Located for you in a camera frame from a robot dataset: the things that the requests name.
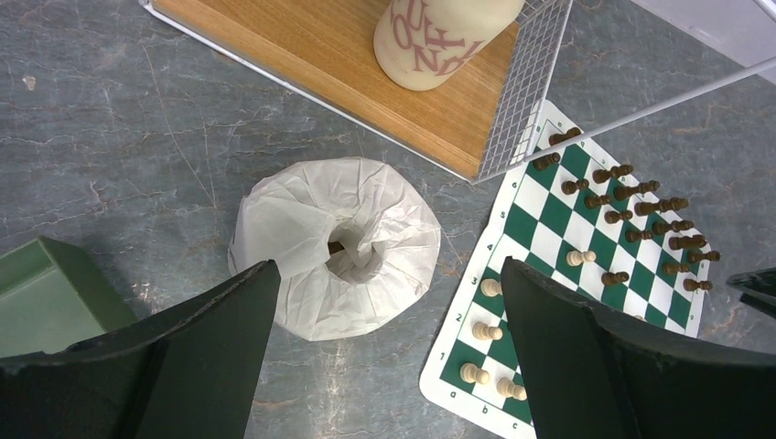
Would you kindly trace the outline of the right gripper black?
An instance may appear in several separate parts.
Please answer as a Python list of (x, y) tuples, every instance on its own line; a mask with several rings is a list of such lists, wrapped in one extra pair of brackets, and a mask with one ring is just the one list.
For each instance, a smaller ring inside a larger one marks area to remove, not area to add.
[(775, 268), (729, 276), (726, 284), (742, 293), (740, 301), (775, 317)]

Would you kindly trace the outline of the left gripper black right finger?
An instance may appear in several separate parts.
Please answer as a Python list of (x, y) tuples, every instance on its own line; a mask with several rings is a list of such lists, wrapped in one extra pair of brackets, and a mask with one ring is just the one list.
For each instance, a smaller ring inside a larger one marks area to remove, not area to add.
[(506, 258), (501, 286), (540, 438), (772, 438), (775, 357), (659, 328)]

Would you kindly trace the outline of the green white chess board mat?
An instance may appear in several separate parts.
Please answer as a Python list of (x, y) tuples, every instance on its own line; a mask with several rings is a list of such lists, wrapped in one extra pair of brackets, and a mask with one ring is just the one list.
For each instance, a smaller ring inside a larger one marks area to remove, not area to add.
[(503, 438), (531, 438), (523, 376), (501, 295), (507, 258), (572, 292), (687, 337), (699, 331), (719, 254), (660, 196), (591, 139), (508, 171), (422, 369), (431, 402)]

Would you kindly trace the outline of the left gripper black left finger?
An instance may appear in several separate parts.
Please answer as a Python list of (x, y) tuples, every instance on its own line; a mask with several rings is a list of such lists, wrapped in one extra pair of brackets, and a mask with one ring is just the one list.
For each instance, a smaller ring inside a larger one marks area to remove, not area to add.
[(280, 273), (259, 262), (130, 326), (1, 361), (4, 438), (241, 438)]

